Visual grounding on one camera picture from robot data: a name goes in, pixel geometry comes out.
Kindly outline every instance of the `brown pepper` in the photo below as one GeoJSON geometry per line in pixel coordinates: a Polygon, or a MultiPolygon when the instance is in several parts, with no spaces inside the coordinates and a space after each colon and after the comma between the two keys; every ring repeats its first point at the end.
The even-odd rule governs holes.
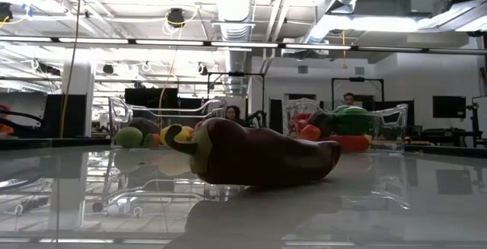
{"type": "Polygon", "coordinates": [[[308,142],[283,136],[267,128],[251,129],[230,120],[206,120],[192,141],[178,142],[181,131],[171,126],[165,141],[191,155],[191,171],[210,184],[281,186],[321,180],[336,165],[336,142],[308,142]]]}

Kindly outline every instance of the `woman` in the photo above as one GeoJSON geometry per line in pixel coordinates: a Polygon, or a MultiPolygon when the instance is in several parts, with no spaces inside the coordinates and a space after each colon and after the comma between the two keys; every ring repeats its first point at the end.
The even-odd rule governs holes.
{"type": "Polygon", "coordinates": [[[227,107],[227,114],[225,119],[234,121],[235,123],[245,126],[245,121],[240,118],[240,108],[235,105],[227,107]]]}

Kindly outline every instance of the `wall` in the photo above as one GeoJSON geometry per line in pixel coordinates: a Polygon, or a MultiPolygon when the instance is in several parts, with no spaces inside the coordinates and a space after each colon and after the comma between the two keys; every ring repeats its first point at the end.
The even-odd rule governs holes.
{"type": "MultiPolygon", "coordinates": [[[[475,43],[463,48],[475,49],[475,43]]],[[[480,95],[477,56],[393,54],[375,65],[375,75],[384,78],[386,101],[415,101],[415,125],[448,128],[448,119],[433,118],[432,96],[465,96],[466,103],[480,95]]],[[[451,119],[452,127],[471,130],[466,119],[451,119]]]]}
{"type": "MultiPolygon", "coordinates": [[[[258,72],[262,58],[253,57],[253,72],[258,72]]],[[[305,59],[297,61],[292,58],[276,58],[272,61],[265,80],[265,101],[268,111],[269,99],[284,99],[285,94],[315,94],[318,101],[331,103],[331,79],[356,77],[355,67],[365,70],[365,78],[374,77],[374,65],[366,59],[343,60],[305,59]],[[307,65],[308,74],[298,74],[298,65],[307,65]]],[[[335,81],[335,99],[340,101],[347,92],[369,94],[380,99],[380,83],[335,81]]],[[[249,84],[249,113],[262,109],[262,79],[254,76],[249,84]]]]}

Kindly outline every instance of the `table surface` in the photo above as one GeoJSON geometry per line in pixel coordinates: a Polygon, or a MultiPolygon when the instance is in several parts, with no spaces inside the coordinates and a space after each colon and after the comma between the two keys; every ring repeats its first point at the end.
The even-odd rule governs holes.
{"type": "Polygon", "coordinates": [[[0,152],[0,247],[487,247],[487,160],[347,154],[319,183],[274,189],[204,184],[180,161],[106,146],[0,152]]]}

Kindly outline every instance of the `hair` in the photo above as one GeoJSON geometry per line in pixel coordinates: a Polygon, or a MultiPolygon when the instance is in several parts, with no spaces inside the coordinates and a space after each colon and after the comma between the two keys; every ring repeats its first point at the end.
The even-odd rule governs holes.
{"type": "Polygon", "coordinates": [[[240,119],[240,108],[238,108],[238,106],[231,105],[231,106],[228,106],[228,107],[227,107],[227,110],[228,110],[228,109],[230,109],[230,108],[234,108],[234,111],[235,111],[235,118],[240,119]]]}
{"type": "Polygon", "coordinates": [[[349,92],[349,93],[344,94],[344,95],[343,95],[343,98],[346,98],[346,97],[348,97],[348,96],[353,97],[353,98],[355,99],[355,96],[354,96],[352,93],[350,93],[350,92],[349,92]]]}

